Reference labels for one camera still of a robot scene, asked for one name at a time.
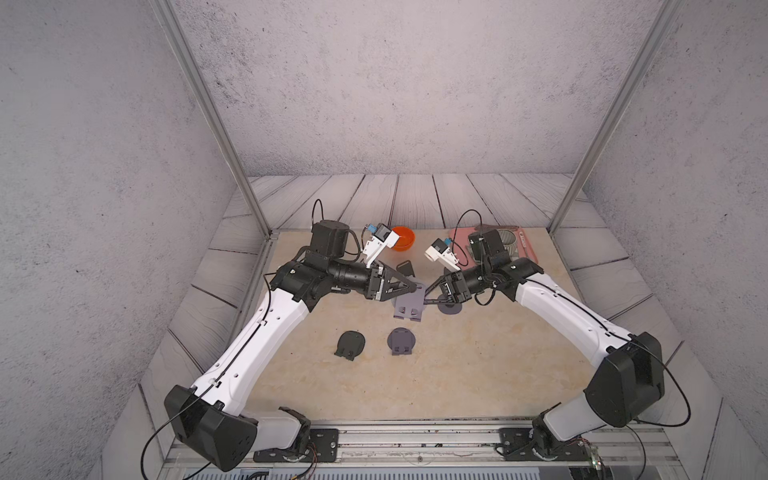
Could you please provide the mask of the purple stand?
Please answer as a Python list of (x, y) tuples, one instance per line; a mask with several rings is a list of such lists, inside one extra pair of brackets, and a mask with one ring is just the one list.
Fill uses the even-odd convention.
[(416, 344), (414, 333), (404, 327), (397, 327), (387, 338), (387, 345), (393, 356), (411, 355)]
[(457, 315), (462, 311), (461, 303), (451, 303), (447, 301), (440, 301), (437, 304), (438, 310), (444, 315)]
[(415, 284), (416, 290), (414, 292), (398, 296), (392, 300), (394, 318), (415, 322), (422, 320), (422, 313), (425, 309), (426, 286), (419, 281), (416, 281)]

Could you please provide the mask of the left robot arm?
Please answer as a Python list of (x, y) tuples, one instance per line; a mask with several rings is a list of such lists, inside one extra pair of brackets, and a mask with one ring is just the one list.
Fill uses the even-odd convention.
[(253, 451), (278, 450), (300, 457), (309, 448), (311, 422), (281, 407), (254, 418), (243, 410), (260, 375), (290, 333), (330, 293), (356, 291), (372, 301), (387, 301), (416, 291), (416, 284), (378, 261), (399, 236), (384, 224), (357, 260), (345, 259), (349, 227), (321, 220), (311, 241), (277, 269), (267, 296), (230, 346), (192, 386), (175, 386), (164, 400), (176, 438), (223, 472)]

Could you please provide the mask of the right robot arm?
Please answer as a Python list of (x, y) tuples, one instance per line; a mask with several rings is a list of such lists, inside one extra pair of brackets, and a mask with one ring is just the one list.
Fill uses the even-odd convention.
[(468, 237), (475, 266), (461, 269), (449, 240), (437, 239), (426, 257), (445, 269), (438, 286), (445, 299), (464, 303), (486, 290), (501, 293), (534, 312), (566, 337), (595, 372), (581, 394), (537, 416), (532, 440), (550, 455), (581, 434), (603, 426), (624, 427), (665, 394), (660, 342), (644, 332), (635, 335), (595, 313), (565, 292), (529, 258), (514, 259), (497, 230)]

